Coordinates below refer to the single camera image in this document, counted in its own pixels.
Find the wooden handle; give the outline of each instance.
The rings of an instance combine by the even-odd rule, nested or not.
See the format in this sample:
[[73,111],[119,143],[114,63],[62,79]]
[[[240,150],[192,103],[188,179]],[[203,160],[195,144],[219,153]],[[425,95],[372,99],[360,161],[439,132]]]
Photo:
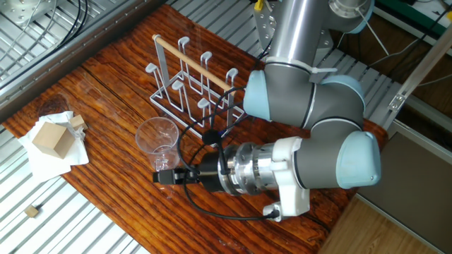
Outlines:
[[228,91],[231,89],[231,86],[226,84],[223,80],[219,79],[216,75],[213,75],[203,67],[201,67],[199,64],[197,64],[195,61],[191,60],[188,56],[181,53],[178,49],[171,46],[168,42],[166,42],[161,37],[158,37],[157,35],[153,35],[153,39],[158,42],[158,44],[162,45],[166,50],[173,53],[175,56],[179,57],[182,61],[190,65],[192,68],[197,70],[199,73],[203,74],[206,78],[217,84],[219,87],[221,87],[223,90]]

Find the white napkin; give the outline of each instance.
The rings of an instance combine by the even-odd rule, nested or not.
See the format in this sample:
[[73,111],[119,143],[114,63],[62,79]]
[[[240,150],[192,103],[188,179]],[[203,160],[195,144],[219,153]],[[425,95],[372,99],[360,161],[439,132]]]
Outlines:
[[[81,127],[78,130],[74,130],[72,128],[72,125],[69,122],[72,118],[72,111],[41,116],[35,126],[33,126],[33,128],[26,135],[19,138],[19,142],[28,152],[28,161],[31,166],[33,178],[36,182],[42,183],[54,178],[55,176],[69,172],[71,170],[71,166],[87,164],[89,162],[88,154],[86,153],[85,145],[83,144],[85,133]],[[64,159],[46,155],[32,144],[33,139],[44,125],[44,122],[65,126],[76,138]]]

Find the metal cylinder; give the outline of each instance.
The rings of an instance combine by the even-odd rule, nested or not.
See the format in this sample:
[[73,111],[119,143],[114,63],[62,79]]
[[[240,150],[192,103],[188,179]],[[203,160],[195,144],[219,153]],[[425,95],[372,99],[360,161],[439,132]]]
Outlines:
[[273,144],[256,145],[244,143],[239,147],[231,145],[226,148],[225,156],[229,174],[218,174],[221,186],[231,195],[257,195],[261,191],[278,188],[273,172]]
[[267,64],[298,60],[312,65],[327,4],[319,0],[284,0]]
[[338,16],[343,18],[356,18],[359,17],[359,13],[356,8],[361,8],[366,5],[370,0],[330,0],[329,5]]

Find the wooden table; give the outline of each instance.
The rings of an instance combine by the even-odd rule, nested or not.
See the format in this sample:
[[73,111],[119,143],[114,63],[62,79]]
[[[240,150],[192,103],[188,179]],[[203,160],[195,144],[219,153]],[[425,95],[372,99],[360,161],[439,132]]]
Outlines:
[[[146,119],[162,115],[149,100],[157,89],[155,79],[144,71],[148,63],[157,64],[153,34],[161,34],[174,46],[180,37],[189,36],[188,55],[198,59],[204,51],[211,51],[214,57],[209,69],[224,77],[230,68],[238,68],[237,85],[246,85],[256,64],[252,56],[162,6],[3,125],[20,137],[39,116],[66,110],[83,115],[90,127],[85,139],[90,163],[72,167],[63,177],[151,253],[316,253],[355,189],[312,190],[311,210],[281,223],[237,222],[198,212],[181,188],[169,194],[151,183],[153,170],[135,144],[135,132]],[[170,54],[167,61],[174,75],[179,62]],[[365,128],[379,137],[382,146],[386,132],[370,122]],[[294,135],[308,138],[309,132],[247,119],[226,143],[264,144]],[[184,139],[186,159],[199,144],[192,134]],[[276,192],[237,198],[209,193],[199,185],[189,186],[189,190],[207,210],[235,216],[259,216],[265,205],[278,199]]]

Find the yellow tag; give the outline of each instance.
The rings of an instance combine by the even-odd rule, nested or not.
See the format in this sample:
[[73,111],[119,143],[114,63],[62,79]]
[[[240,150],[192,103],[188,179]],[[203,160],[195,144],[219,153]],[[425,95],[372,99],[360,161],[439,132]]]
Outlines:
[[256,4],[254,4],[254,10],[262,11],[263,8],[263,0],[258,0]]

